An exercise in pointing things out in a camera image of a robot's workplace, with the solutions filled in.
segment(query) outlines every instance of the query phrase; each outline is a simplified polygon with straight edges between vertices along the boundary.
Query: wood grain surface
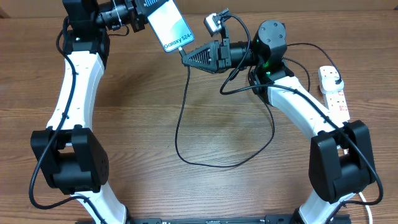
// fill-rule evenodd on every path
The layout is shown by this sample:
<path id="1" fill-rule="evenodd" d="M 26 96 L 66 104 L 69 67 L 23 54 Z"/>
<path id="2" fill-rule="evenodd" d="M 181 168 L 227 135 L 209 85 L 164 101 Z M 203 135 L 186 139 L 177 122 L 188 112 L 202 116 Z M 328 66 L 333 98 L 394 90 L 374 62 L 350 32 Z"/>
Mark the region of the wood grain surface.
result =
<path id="1" fill-rule="evenodd" d="M 311 12 L 393 10 L 398 0 L 174 0 L 184 14 L 209 14 L 229 8 L 232 12 Z M 97 0 L 98 4 L 109 0 Z M 62 1 L 54 0 L 0 0 L 5 18 L 65 17 Z"/>
<path id="2" fill-rule="evenodd" d="M 187 15 L 196 41 L 211 40 L 204 15 Z M 398 12 L 292 12 L 240 14 L 254 35 L 264 20 L 286 24 L 287 42 L 323 47 L 341 70 L 352 120 L 371 132 L 384 200 L 372 207 L 375 223 L 398 220 Z M 73 223 L 89 215 L 78 202 L 38 210 L 28 198 L 36 160 L 30 148 L 33 130 L 50 119 L 63 80 L 62 56 L 55 38 L 62 18 L 0 20 L 0 223 Z M 232 41 L 245 34 L 228 22 Z M 327 59 L 311 47 L 289 47 L 287 57 L 311 73 L 311 93 L 321 102 L 317 69 Z M 307 86 L 302 69 L 291 69 Z M 93 131 L 108 153 L 111 184 L 133 217 L 261 217 L 292 213 L 306 201 L 309 143 L 273 108 L 276 136 L 252 161 L 235 169 L 190 166 L 176 155 L 174 133 L 187 71 L 178 53 L 166 54 L 149 27 L 128 37 L 111 37 L 106 73 L 95 103 Z M 222 96 L 226 74 L 192 70 L 179 146 L 189 161 L 228 165 L 262 147 L 271 136 L 270 116 L 247 91 Z M 227 89 L 248 85 L 242 73 Z M 377 197 L 376 184 L 364 194 Z M 50 189 L 42 174 L 36 199 L 50 204 L 66 196 Z M 350 205 L 353 223 L 367 223 L 364 207 Z"/>

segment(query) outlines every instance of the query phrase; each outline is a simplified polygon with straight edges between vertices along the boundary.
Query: phone screen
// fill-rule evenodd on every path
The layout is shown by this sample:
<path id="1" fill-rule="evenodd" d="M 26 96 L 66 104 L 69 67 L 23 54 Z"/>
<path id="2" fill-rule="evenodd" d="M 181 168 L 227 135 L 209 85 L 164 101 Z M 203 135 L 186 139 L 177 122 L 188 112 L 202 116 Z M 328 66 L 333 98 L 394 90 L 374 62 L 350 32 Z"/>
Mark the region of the phone screen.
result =
<path id="1" fill-rule="evenodd" d="M 148 21 L 166 52 L 171 52 L 195 39 L 173 0 L 156 9 L 148 16 Z"/>

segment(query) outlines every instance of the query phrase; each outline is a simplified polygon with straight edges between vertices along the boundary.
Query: power plug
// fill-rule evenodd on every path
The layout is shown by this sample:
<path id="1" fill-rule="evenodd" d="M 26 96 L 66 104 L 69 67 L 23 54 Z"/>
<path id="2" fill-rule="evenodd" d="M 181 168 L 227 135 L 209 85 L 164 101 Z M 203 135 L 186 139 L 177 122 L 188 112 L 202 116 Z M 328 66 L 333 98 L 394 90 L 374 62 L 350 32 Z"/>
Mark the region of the power plug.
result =
<path id="1" fill-rule="evenodd" d="M 324 94 L 341 91 L 344 88 L 344 81 L 339 84 L 336 81 L 339 79 L 337 70 L 333 66 L 322 66 L 318 70 L 318 77 L 320 81 L 321 92 Z"/>
<path id="2" fill-rule="evenodd" d="M 350 119 L 346 97 L 343 91 L 344 81 L 336 84 L 339 75 L 333 66 L 322 66 L 318 70 L 320 89 L 326 108 L 344 121 Z"/>

